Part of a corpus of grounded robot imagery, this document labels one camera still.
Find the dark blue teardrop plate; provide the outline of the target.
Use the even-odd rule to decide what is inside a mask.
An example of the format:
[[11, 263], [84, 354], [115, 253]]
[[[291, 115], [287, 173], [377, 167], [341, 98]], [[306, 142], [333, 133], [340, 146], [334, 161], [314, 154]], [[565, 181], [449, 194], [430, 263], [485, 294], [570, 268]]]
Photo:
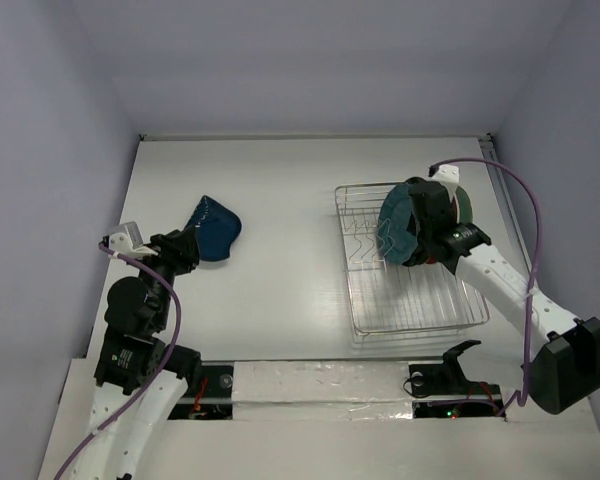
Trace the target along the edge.
[[186, 227], [196, 230], [200, 259], [205, 262], [225, 261], [242, 231], [240, 218], [213, 198], [203, 195]]

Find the teal embossed scalloped plate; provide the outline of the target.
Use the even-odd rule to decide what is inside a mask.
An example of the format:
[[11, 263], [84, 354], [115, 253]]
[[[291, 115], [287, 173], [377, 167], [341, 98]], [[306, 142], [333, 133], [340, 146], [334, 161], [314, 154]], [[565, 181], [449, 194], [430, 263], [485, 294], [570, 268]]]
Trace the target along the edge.
[[410, 187], [406, 182], [395, 185], [385, 197], [377, 219], [377, 247], [391, 264], [408, 262], [418, 247], [416, 234], [409, 230], [413, 219]]

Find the beige plate with brown rim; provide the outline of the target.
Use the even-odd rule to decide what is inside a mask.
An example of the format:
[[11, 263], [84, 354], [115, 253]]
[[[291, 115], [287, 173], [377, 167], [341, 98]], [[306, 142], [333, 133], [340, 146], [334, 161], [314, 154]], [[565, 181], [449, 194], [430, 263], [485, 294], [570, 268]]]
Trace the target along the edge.
[[405, 181], [405, 183], [409, 184], [409, 185], [418, 185], [418, 184], [425, 183], [425, 182], [426, 182], [426, 180], [424, 178], [421, 178], [418, 176], [410, 177]]

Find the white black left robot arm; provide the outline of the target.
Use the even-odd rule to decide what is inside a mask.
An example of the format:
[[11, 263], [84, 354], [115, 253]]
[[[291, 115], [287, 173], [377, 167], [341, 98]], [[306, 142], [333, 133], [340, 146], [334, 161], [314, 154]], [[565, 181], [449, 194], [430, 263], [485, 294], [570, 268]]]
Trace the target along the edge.
[[[201, 383], [201, 355], [178, 345], [181, 301], [177, 276], [199, 264], [192, 227], [143, 242], [133, 222], [102, 239], [102, 252], [137, 269], [106, 295], [107, 325], [94, 379], [88, 432], [57, 472], [57, 478], [137, 479], [171, 411]], [[158, 335], [175, 319], [173, 339]]]

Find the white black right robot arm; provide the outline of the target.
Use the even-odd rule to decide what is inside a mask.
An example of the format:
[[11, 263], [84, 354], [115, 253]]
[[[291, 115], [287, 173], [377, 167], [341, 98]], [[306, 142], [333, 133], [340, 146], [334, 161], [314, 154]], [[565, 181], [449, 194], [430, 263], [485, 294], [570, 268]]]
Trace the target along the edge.
[[415, 231], [428, 257], [482, 294], [523, 337], [513, 368], [518, 403], [557, 415], [600, 389], [600, 320], [561, 307], [505, 259], [490, 237], [457, 221], [436, 181], [409, 189]]

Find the green plate with white rim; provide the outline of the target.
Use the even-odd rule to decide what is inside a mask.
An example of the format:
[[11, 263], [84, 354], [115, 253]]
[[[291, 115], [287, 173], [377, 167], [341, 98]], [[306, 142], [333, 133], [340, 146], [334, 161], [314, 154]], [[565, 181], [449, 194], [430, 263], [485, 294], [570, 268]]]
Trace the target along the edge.
[[471, 234], [471, 228], [473, 227], [473, 208], [467, 192], [461, 186], [456, 188], [453, 203], [457, 221], [460, 224], [454, 233], [454, 237], [467, 237]]

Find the silver foil covered bar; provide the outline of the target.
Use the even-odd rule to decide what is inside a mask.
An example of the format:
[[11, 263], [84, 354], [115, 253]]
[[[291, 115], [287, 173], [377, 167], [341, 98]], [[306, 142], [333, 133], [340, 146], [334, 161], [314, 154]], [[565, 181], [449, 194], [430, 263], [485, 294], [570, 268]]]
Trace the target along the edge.
[[256, 361], [234, 365], [237, 421], [410, 420], [402, 361]]

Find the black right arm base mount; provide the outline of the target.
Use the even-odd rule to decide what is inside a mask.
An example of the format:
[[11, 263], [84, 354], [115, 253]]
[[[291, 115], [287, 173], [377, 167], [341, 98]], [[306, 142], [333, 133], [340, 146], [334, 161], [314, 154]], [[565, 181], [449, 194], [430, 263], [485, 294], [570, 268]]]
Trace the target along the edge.
[[475, 393], [500, 395], [500, 387], [495, 384], [468, 380], [459, 364], [458, 358], [466, 350], [480, 344], [479, 340], [466, 340], [447, 350], [440, 363], [410, 364], [403, 390], [415, 399], [444, 395], [467, 398]]

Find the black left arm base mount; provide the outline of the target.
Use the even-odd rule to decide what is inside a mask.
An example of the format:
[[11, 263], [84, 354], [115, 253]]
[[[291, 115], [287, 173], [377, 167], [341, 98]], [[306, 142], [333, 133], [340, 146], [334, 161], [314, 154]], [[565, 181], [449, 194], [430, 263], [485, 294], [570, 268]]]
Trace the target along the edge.
[[195, 390], [187, 392], [173, 407], [169, 420], [231, 420], [234, 364], [211, 362], [202, 365]]

